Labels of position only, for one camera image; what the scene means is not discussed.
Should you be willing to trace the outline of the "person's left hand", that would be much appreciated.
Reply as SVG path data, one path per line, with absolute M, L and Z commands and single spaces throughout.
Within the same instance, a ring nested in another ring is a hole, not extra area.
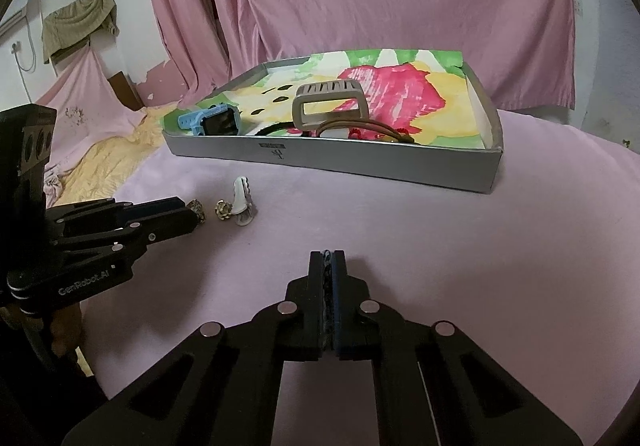
M 78 348 L 82 338 L 79 304 L 55 310 L 42 317 L 28 316 L 14 306 L 2 306 L 1 318 L 24 336 L 40 359 L 64 357 Z

